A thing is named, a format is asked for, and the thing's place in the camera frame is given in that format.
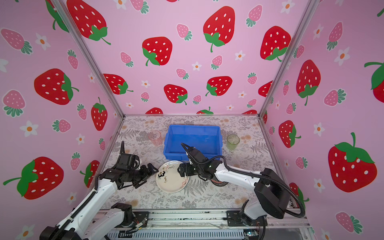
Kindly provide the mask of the white floral plate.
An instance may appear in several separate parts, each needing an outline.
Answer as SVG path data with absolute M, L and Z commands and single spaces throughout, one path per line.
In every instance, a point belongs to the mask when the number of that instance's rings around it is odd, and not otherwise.
M 159 172 L 156 174 L 156 183 L 160 190 L 173 194 L 186 187 L 188 183 L 178 182 L 180 174 L 177 169 L 179 164 L 182 163 L 180 161 L 168 161 L 160 167 Z

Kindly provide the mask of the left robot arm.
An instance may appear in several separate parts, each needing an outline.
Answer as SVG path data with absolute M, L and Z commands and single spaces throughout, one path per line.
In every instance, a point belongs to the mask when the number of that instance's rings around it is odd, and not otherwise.
M 115 192 L 127 187 L 137 189 L 158 172 L 152 164 L 141 165 L 137 155 L 121 153 L 113 167 L 96 177 L 94 188 L 85 199 L 56 226 L 46 227 L 39 238 L 106 240 L 108 233 L 116 227 L 127 227 L 128 234 L 137 232 L 146 221 L 139 221 L 129 204 L 114 204 L 102 218 L 96 222 L 93 219 Z

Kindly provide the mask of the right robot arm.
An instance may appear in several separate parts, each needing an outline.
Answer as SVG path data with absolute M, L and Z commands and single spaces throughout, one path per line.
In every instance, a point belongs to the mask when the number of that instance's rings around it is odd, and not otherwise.
M 197 150 L 187 156 L 189 162 L 178 167 L 181 177 L 198 176 L 203 181 L 229 183 L 254 191 L 256 198 L 247 200 L 241 207 L 239 224 L 252 226 L 268 215 L 276 219 L 283 219 L 285 215 L 305 217 L 302 200 L 273 170 L 246 171 L 230 166 L 224 156 L 208 159 Z

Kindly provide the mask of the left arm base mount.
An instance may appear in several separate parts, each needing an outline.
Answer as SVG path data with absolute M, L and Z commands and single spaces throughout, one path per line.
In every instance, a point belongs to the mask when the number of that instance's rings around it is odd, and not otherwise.
M 146 228 L 148 224 L 149 214 L 150 212 L 145 211 L 133 212 L 134 217 L 132 218 L 132 220 L 123 221 L 123 223 L 117 225 L 117 228 Z

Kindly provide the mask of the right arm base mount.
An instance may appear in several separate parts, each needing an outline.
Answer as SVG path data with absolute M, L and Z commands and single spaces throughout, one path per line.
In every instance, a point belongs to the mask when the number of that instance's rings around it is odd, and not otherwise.
M 226 216 L 229 227 L 266 227 L 268 225 L 265 216 L 253 220 L 241 211 L 227 211 Z

